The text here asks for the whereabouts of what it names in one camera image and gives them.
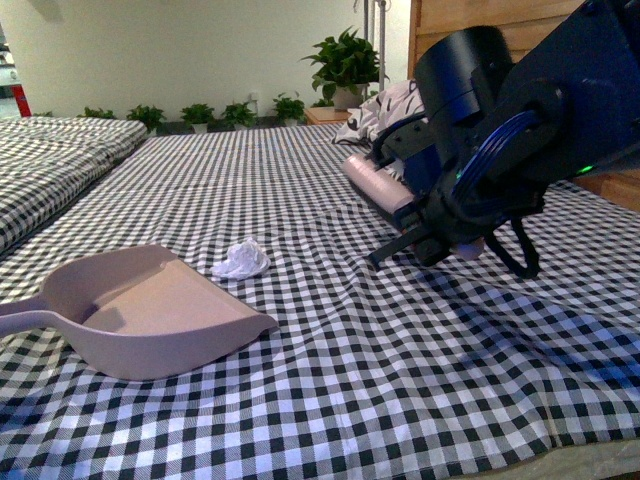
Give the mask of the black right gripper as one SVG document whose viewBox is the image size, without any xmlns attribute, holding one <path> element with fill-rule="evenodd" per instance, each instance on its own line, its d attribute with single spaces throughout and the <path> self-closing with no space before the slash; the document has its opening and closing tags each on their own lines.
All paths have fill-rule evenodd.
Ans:
<svg viewBox="0 0 640 480">
<path fill-rule="evenodd" d="M 379 165 L 398 160 L 418 211 L 434 236 L 449 245 L 482 237 L 507 266 L 517 260 L 500 244 L 495 231 L 509 223 L 522 249 L 524 265 L 539 255 L 522 220 L 543 208 L 544 187 L 519 176 L 519 166 L 541 149 L 539 119 L 508 119 L 489 129 L 443 127 L 435 121 L 400 121 L 379 136 Z M 372 265 L 430 234 L 407 230 L 368 255 Z"/>
</svg>

